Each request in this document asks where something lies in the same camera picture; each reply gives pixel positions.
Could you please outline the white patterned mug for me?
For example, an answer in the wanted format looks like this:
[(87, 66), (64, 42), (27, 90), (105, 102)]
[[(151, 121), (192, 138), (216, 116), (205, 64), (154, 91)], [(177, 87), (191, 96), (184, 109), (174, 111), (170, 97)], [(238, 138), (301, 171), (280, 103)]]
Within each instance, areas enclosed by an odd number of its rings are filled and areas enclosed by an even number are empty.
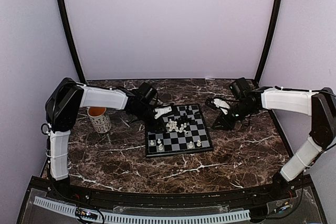
[(111, 130), (111, 120), (107, 114), (107, 108), (89, 107), (88, 117), (97, 133), (104, 134)]

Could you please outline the black front rail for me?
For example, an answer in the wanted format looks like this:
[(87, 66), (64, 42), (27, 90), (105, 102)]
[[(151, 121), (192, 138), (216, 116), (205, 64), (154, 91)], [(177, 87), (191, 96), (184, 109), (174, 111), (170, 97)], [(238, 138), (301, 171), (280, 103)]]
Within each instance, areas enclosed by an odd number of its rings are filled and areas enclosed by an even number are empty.
[(208, 207), (229, 205), (231, 207), (259, 207), (274, 201), (266, 191), (271, 185), (247, 189), (217, 191), (199, 194), (141, 194), (69, 185), (69, 199), (81, 205), (101, 208), (131, 207)]

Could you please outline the black frame post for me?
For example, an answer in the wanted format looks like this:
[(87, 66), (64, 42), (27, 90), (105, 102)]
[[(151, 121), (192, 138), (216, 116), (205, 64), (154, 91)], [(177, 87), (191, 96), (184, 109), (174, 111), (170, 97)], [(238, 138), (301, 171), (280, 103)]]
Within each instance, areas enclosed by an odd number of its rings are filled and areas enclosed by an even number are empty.
[(72, 31), (70, 28), (70, 22), (66, 10), (65, 0), (57, 0), (58, 9), (60, 13), (61, 22), (63, 25), (64, 33), (66, 36), (66, 41), (70, 51), (71, 59), (76, 70), (77, 77), (80, 82), (86, 83), (85, 75), (79, 60), (79, 56), (76, 50), (75, 41), (72, 36)]
[(271, 11), (271, 16), (270, 16), (270, 21), (269, 21), (269, 26), (265, 38), (265, 43), (263, 46), (263, 50), (260, 56), (260, 61), (258, 64), (258, 68), (254, 77), (254, 81), (259, 84), (262, 78), (262, 75), (264, 73), (264, 69), (266, 66), (266, 62), (268, 59), (268, 55), (270, 52), (272, 40), (274, 37), (274, 33), (276, 30), (276, 24), (278, 20), (278, 15), (280, 11), (280, 5), (281, 5), (281, 0), (274, 0), (273, 6), (272, 6), (272, 11)]

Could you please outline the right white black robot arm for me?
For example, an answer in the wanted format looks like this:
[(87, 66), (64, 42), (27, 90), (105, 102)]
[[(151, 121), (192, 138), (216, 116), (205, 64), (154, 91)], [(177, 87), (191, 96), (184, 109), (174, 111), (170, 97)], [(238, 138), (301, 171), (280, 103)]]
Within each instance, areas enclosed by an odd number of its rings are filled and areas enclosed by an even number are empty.
[(306, 117), (310, 122), (307, 139), (272, 177), (268, 195), (278, 200), (287, 193), (292, 181), (335, 146), (335, 93), (331, 88), (253, 87), (245, 78), (234, 80), (229, 89), (233, 99), (213, 97), (205, 102), (208, 107), (220, 111), (212, 129), (233, 130), (238, 121), (261, 110), (291, 113)]

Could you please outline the left black frame post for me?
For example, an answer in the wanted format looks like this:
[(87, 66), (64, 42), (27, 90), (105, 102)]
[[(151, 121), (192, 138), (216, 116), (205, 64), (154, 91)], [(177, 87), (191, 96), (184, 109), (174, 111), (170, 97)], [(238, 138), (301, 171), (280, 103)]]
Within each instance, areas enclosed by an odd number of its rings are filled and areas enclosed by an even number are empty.
[(86, 83), (85, 75), (79, 60), (79, 56), (76, 50), (75, 41), (72, 36), (72, 31), (70, 28), (70, 22), (66, 10), (65, 0), (57, 0), (58, 9), (60, 13), (61, 22), (63, 25), (64, 33), (66, 36), (66, 41), (70, 51), (71, 59), (76, 70), (77, 77), (80, 82)]

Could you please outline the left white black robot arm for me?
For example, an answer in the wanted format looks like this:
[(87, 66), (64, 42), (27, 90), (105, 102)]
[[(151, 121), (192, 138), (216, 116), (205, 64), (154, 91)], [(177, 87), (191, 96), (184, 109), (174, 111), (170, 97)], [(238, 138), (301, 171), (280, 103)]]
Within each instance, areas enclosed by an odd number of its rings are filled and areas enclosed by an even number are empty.
[(162, 117), (172, 112), (170, 105), (152, 103), (157, 90), (144, 82), (138, 88), (101, 88), (64, 78), (45, 104), (46, 126), (50, 149), (50, 175), (58, 181), (53, 191), (63, 201), (74, 197), (74, 189), (63, 179), (68, 178), (68, 141), (81, 108), (106, 108), (134, 115), (151, 131), (162, 131)]

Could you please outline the black grey chessboard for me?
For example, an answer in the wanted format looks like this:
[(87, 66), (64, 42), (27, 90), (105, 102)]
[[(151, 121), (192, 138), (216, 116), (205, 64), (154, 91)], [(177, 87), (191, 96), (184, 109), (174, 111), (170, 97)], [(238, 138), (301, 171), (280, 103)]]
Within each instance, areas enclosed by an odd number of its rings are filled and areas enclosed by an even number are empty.
[[(146, 157), (171, 156), (185, 153), (198, 153), (213, 151), (213, 144), (199, 104), (186, 104), (172, 106), (173, 112), (161, 116), (166, 132), (156, 133), (145, 130), (145, 155)], [(161, 139), (164, 149), (158, 150)], [(193, 142), (194, 148), (189, 149), (189, 142)]]

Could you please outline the right black frame post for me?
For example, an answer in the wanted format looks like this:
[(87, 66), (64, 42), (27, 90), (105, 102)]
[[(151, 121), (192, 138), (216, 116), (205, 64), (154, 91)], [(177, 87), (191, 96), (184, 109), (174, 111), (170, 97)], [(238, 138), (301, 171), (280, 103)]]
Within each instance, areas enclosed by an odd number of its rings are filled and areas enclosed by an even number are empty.
[(280, 11), (280, 5), (281, 5), (281, 0), (274, 0), (273, 6), (272, 6), (272, 11), (271, 11), (271, 16), (270, 16), (270, 21), (269, 21), (269, 26), (265, 38), (265, 43), (263, 46), (263, 50), (260, 56), (260, 61), (258, 64), (258, 68), (254, 77), (254, 81), (259, 84), (262, 78), (262, 75), (264, 73), (264, 69), (266, 66), (266, 62), (268, 59), (268, 55), (270, 52), (272, 40), (274, 37), (274, 33), (276, 30), (276, 24), (278, 20), (278, 15)]

